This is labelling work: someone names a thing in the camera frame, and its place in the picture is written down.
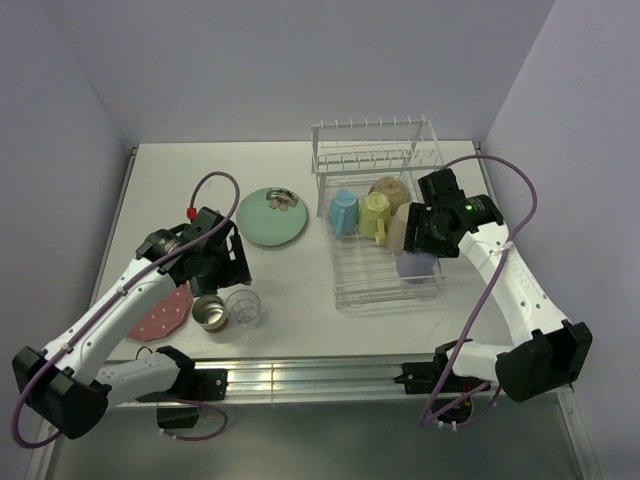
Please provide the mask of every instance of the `green plate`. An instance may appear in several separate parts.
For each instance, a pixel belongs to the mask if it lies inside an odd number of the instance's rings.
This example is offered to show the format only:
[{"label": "green plate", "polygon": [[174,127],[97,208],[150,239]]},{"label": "green plate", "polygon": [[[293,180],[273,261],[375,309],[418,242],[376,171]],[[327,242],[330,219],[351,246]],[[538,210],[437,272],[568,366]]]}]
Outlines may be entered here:
[{"label": "green plate", "polygon": [[251,243],[276,247],[298,236],[307,223],[307,209],[290,190],[261,188],[242,200],[236,223]]}]

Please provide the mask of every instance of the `beige cup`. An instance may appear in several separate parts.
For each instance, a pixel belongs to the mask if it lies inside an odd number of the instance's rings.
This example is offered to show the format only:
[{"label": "beige cup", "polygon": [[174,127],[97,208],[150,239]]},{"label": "beige cup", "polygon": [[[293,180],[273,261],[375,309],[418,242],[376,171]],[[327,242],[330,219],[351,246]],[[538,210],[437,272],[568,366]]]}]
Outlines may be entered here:
[{"label": "beige cup", "polygon": [[384,193],[391,204],[391,215],[395,215],[400,205],[411,201],[409,189],[402,180],[396,177],[383,177],[373,184],[369,193]]},{"label": "beige cup", "polygon": [[410,206],[411,203],[403,203],[398,207],[396,214],[389,219],[387,247],[396,255],[404,250],[404,237],[407,233]]}]

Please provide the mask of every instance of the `mug handle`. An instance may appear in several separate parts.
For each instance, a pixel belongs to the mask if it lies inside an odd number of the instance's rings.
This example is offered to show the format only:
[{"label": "mug handle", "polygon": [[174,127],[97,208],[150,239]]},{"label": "mug handle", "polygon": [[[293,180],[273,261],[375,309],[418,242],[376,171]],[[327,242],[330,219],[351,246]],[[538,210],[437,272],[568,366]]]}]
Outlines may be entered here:
[{"label": "mug handle", "polygon": [[338,215],[338,224],[336,225],[336,238],[342,237],[342,229],[344,228],[344,215],[346,210],[344,208],[340,209],[340,214]]},{"label": "mug handle", "polygon": [[383,245],[386,240],[387,235],[384,232],[384,220],[382,218],[378,219],[378,231],[376,232],[376,243],[378,245]]}]

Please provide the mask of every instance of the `cup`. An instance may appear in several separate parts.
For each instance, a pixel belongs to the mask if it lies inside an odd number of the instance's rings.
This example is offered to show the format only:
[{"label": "cup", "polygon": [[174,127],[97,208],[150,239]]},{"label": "cup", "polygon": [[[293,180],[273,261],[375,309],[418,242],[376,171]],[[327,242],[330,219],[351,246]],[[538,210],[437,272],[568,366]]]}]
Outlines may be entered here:
[{"label": "cup", "polygon": [[397,177],[383,177],[373,184],[369,193],[384,193],[391,204],[391,215],[395,215],[400,205],[410,202],[409,189],[402,180]]},{"label": "cup", "polygon": [[[437,261],[438,257],[427,252],[401,252],[400,255],[396,255],[396,270],[402,278],[431,276]],[[413,278],[407,282],[414,284],[422,283],[424,280]]]},{"label": "cup", "polygon": [[378,245],[384,245],[386,229],[391,216],[391,204],[384,193],[367,195],[360,207],[358,229],[365,237],[375,238]]},{"label": "cup", "polygon": [[229,324],[224,302],[217,295],[203,295],[191,307],[193,319],[207,332],[218,333]]},{"label": "cup", "polygon": [[245,328],[260,326],[260,298],[251,290],[237,290],[229,295],[224,306],[231,320]]},{"label": "cup", "polygon": [[336,231],[336,238],[356,229],[358,210],[358,196],[346,188],[338,190],[329,206],[329,223]]},{"label": "cup", "polygon": [[410,203],[403,203],[398,207],[396,214],[389,219],[387,229],[387,248],[398,255],[404,250],[404,237],[407,233],[407,221],[409,220]]}]

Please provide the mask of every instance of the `tabletop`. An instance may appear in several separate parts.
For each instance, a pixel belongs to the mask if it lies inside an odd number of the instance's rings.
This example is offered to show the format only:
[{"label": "tabletop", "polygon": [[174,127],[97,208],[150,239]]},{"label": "tabletop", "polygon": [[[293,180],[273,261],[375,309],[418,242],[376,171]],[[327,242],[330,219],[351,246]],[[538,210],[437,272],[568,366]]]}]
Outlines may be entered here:
[{"label": "tabletop", "polygon": [[[445,161],[474,153],[470,141],[440,145]],[[258,294],[262,304],[263,324],[258,329],[248,331],[231,325],[211,334],[189,318],[160,340],[143,344],[123,339],[109,360],[131,360],[142,345],[172,345],[194,359],[432,353],[437,346],[458,338],[484,288],[464,258],[443,262],[445,274],[465,281],[446,285],[435,298],[335,308],[330,244],[324,221],[315,217],[317,187],[310,158],[310,142],[140,145],[117,213],[99,295],[113,285],[149,233],[186,221],[193,188],[210,171],[233,175],[240,185],[241,199],[263,187],[292,190],[305,202],[309,220],[300,238],[285,247],[266,249],[243,242],[253,277],[248,288]],[[453,169],[468,196],[487,193],[477,161],[463,162]],[[231,184],[214,177],[201,189],[196,206],[224,214],[232,200]],[[239,288],[247,287],[223,289],[219,294],[226,298]],[[504,317],[493,300],[484,306],[470,337],[510,344]]]}]

